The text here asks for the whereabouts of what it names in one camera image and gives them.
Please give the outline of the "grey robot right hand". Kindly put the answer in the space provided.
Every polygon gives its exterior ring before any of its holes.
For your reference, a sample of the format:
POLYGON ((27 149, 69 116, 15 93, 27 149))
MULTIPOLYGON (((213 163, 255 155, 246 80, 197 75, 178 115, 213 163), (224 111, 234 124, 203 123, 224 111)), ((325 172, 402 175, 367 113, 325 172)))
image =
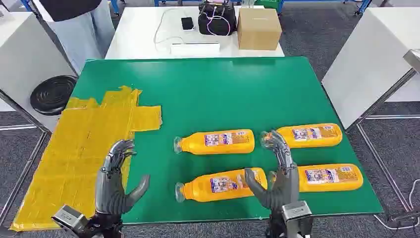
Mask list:
POLYGON ((252 170, 245 168, 245 182, 263 207, 280 211, 283 205, 299 199, 298 168, 292 159, 290 147, 278 131, 263 131, 261 144, 271 150, 278 161, 276 180, 271 189, 265 189, 256 181, 252 170))

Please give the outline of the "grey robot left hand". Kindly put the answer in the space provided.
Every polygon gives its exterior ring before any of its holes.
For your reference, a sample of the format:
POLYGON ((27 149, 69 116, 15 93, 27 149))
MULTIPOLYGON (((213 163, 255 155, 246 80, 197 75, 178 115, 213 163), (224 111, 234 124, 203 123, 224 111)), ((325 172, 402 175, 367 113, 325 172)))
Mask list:
POLYGON ((115 142, 97 173, 95 185, 96 212, 122 215, 129 212, 150 186, 150 175, 143 175, 139 184, 126 194, 122 184, 121 166, 126 158, 135 155, 134 140, 115 142))

